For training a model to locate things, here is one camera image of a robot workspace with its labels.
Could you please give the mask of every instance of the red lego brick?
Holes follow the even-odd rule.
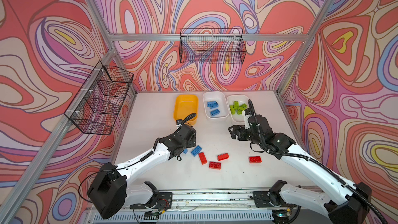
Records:
[[[221,169],[221,163],[210,162],[209,168],[210,168],[210,169]]]
[[[221,154],[221,155],[217,156],[218,161],[221,161],[221,160],[224,160],[224,159],[227,159],[227,158],[229,158],[228,153],[224,153],[224,154]]]
[[[249,157],[249,163],[261,163],[261,157]]]
[[[201,152],[198,155],[199,155],[200,161],[202,162],[202,165],[206,164],[207,163],[207,159],[205,157],[205,154],[203,152]]]

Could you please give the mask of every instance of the white tabletop surface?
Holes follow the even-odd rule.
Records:
[[[116,164],[125,162],[150,149],[157,137],[164,137],[176,129],[173,119],[176,93],[139,93],[127,124]],[[182,161],[176,158],[160,164],[144,173],[133,184],[152,182],[159,190],[171,189],[230,189],[271,187],[277,180],[293,185],[314,185],[290,165],[266,153],[251,151],[249,141],[231,139],[227,121],[214,123],[206,119],[202,92],[191,93],[199,98],[196,124],[196,144],[202,147],[207,161],[217,161],[217,155],[228,153],[229,159],[221,161],[221,170],[202,165],[199,156],[193,157],[191,150],[182,153]],[[273,91],[224,92],[225,97],[246,95],[252,100],[257,114],[268,119],[274,132],[283,132],[294,139],[291,128]],[[249,156],[260,156],[262,162],[250,164]]]

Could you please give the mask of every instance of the robotic arm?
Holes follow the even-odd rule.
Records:
[[[243,114],[244,126],[228,128],[232,139],[248,140],[251,144],[259,145],[263,150],[261,152],[267,152],[288,163],[325,192],[320,194],[279,180],[269,191],[268,200],[272,205],[290,203],[306,207],[330,218],[335,224],[363,223],[371,209],[383,224],[387,223],[370,203],[372,190],[369,186],[362,182],[355,184],[341,177],[311,157],[286,134],[273,133],[267,119],[256,114],[251,100]]]
[[[182,151],[196,146],[196,130],[185,124],[195,116],[196,113],[188,115],[174,133],[158,138],[147,152],[124,163],[115,166],[106,163],[100,168],[87,196],[103,219],[112,217],[123,206],[141,203],[151,208],[156,204],[159,191],[150,182],[141,185],[131,183],[158,164],[173,157],[181,159]]]

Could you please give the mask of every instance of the orange container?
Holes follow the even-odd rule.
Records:
[[[198,114],[198,97],[193,94],[181,94],[176,98],[176,105],[174,106],[174,119],[185,119],[191,113],[196,113],[196,117],[187,123],[194,125],[196,123]]]

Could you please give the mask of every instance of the wire mesh basket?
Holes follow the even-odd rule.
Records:
[[[72,115],[65,115],[82,133],[110,135],[132,80],[124,69],[102,66]]]
[[[180,29],[180,62],[243,64],[242,33],[241,28]]]

